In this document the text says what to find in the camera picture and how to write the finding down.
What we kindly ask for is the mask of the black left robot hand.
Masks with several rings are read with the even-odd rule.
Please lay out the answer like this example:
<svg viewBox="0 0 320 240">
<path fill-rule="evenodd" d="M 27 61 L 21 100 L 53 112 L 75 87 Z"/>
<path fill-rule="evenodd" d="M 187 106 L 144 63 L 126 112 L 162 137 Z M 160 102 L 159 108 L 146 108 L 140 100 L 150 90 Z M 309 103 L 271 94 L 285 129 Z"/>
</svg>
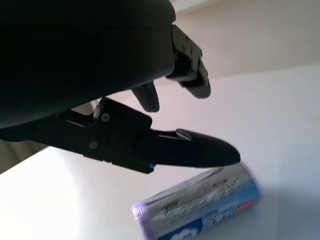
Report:
<svg viewBox="0 0 320 240">
<path fill-rule="evenodd" d="M 168 0 L 1 1 L 1 139 L 145 174 L 239 163 L 223 140 L 151 127 L 156 79 L 198 99 L 211 94 L 203 52 L 175 21 Z"/>
</svg>

